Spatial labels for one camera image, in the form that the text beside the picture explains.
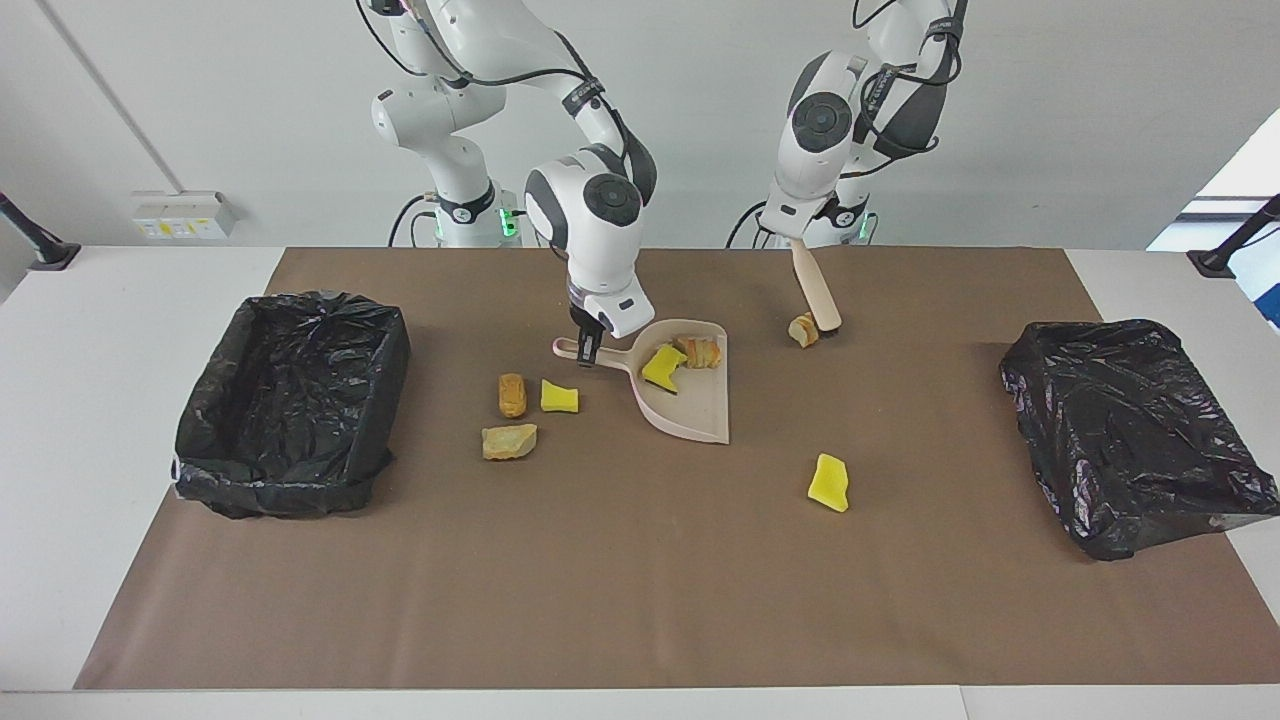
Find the black stand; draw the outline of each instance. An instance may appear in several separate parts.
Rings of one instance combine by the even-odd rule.
[[[36,251],[36,261],[29,268],[32,270],[65,270],[76,254],[79,252],[79,245],[58,240],[54,233],[40,227],[19,210],[3,192],[0,192],[0,215],[13,223],[13,227],[27,237],[27,242]]]
[[[1234,278],[1235,273],[1226,266],[1231,261],[1231,255],[1244,247],[1267,223],[1274,223],[1277,219],[1280,219],[1280,195],[1267,200],[1267,204],[1248,220],[1244,220],[1244,224],[1231,233],[1231,237],[1226,238],[1222,245],[1213,250],[1192,250],[1187,256],[1190,258],[1192,265],[1196,265],[1199,274],[1206,278]]]

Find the yellow sponge piece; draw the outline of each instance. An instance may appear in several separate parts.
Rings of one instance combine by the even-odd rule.
[[[676,372],[676,368],[687,361],[687,355],[671,345],[663,345],[654,354],[653,359],[644,364],[640,377],[675,395],[680,391],[676,389],[676,383],[671,382],[671,374]]]
[[[823,452],[818,456],[818,470],[809,483],[809,498],[831,507],[836,512],[849,510],[849,470],[845,462]]]
[[[559,387],[543,378],[543,413],[577,413],[577,388]]]

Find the black trash bag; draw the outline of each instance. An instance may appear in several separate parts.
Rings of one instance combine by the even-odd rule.
[[[1091,557],[1280,515],[1275,479],[1169,328],[1033,323],[1000,370],[1036,479]]]
[[[399,309],[360,295],[246,300],[178,424],[178,495],[228,518],[364,507],[408,352]]]

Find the brown table cover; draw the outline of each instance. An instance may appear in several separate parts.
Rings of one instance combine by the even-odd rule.
[[[573,328],[550,252],[287,251],[270,292],[403,307],[397,460],[347,516],[166,495],[77,687],[1280,682],[1224,536],[1094,562],[1046,505],[997,363],[1029,322],[1098,319],[1064,252],[818,256],[845,327],[804,351],[786,254],[640,258],[659,318],[728,331],[726,447],[659,434],[622,373],[552,356]],[[538,448],[485,462],[506,372]],[[539,413],[540,378],[581,414]],[[805,497],[819,452],[849,465],[844,515]]]

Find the table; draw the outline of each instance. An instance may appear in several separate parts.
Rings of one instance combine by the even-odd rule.
[[[1254,688],[831,688],[616,692],[58,693],[70,687],[168,484],[155,468],[210,348],[239,300],[262,291],[279,249],[86,249],[68,273],[32,275],[0,306],[0,715],[191,716],[282,708],[329,716],[426,710],[463,716],[876,717],[1261,716],[1280,687]],[[1280,468],[1280,337],[1234,283],[1199,278],[1180,255],[1073,251],[1106,319],[1148,316],[1181,334],[1263,468]],[[119,416],[124,387],[132,406]],[[41,482],[29,482],[40,478]],[[52,523],[56,510],[60,520]],[[1280,612],[1280,523],[1231,533],[1272,614]]]

